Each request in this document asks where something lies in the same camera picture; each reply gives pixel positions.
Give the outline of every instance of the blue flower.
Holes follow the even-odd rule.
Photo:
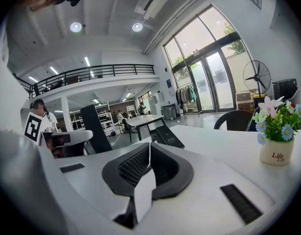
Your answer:
[[[258,143],[261,144],[261,145],[266,144],[267,138],[266,138],[265,134],[262,133],[262,132],[259,132],[259,133],[257,134],[257,141],[258,141]]]
[[[296,113],[297,113],[297,114],[299,115],[299,117],[301,118],[301,105],[297,104],[295,110],[296,110]]]
[[[266,118],[267,118],[267,112],[265,110],[261,110],[258,114],[258,120],[260,122],[264,122]]]
[[[293,137],[293,130],[289,124],[283,126],[281,133],[282,133],[282,138],[285,141],[289,141]]]
[[[265,124],[265,122],[258,122],[256,124],[256,130],[258,132],[264,132],[266,130],[266,124]]]

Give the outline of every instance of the white chair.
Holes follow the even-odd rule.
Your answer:
[[[293,104],[300,104],[301,105],[301,88],[298,89],[292,98],[288,99]]]

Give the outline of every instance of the artificial flower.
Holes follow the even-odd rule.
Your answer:
[[[295,111],[299,115],[299,117],[301,118],[301,105],[297,104],[296,108],[295,108]]]
[[[287,107],[287,110],[288,110],[289,113],[291,113],[291,114],[294,113],[295,105],[291,104],[290,101],[286,101],[286,107]]]
[[[258,122],[258,112],[255,113],[255,115],[252,117],[252,119],[255,121],[255,123]]]
[[[284,102],[282,102],[282,99],[284,98],[284,96],[278,98],[277,100],[272,100],[271,105],[274,106],[275,108],[277,108],[280,105],[283,105]]]
[[[289,141],[293,137],[293,129],[289,124],[283,126],[281,133],[282,133],[282,138],[285,141]]]
[[[258,141],[258,143],[261,144],[261,145],[266,144],[267,138],[266,138],[265,134],[262,133],[262,132],[259,132],[259,133],[257,134],[257,141]]]
[[[276,115],[275,105],[277,105],[278,102],[275,100],[272,102],[268,96],[264,98],[264,103],[259,103],[258,106],[265,110],[267,112],[267,115],[271,115],[272,118]]]
[[[258,122],[257,125],[256,125],[256,130],[258,132],[264,132],[266,130],[265,122]]]
[[[265,110],[261,110],[258,114],[258,120],[260,122],[265,121],[265,119],[267,118],[267,112]]]

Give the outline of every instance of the air conditioner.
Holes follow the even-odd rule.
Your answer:
[[[168,0],[139,0],[134,12],[144,15],[147,20],[150,17],[156,17],[157,13],[161,10]]]

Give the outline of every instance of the glass door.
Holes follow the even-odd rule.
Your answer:
[[[213,100],[213,93],[211,83],[207,78],[206,71],[201,60],[190,65],[191,72],[194,77],[198,96],[200,97],[201,109],[203,112],[216,112],[215,100]]]
[[[216,101],[217,112],[227,112],[236,109],[235,87],[222,51],[214,52],[202,58],[202,63],[209,77]]]

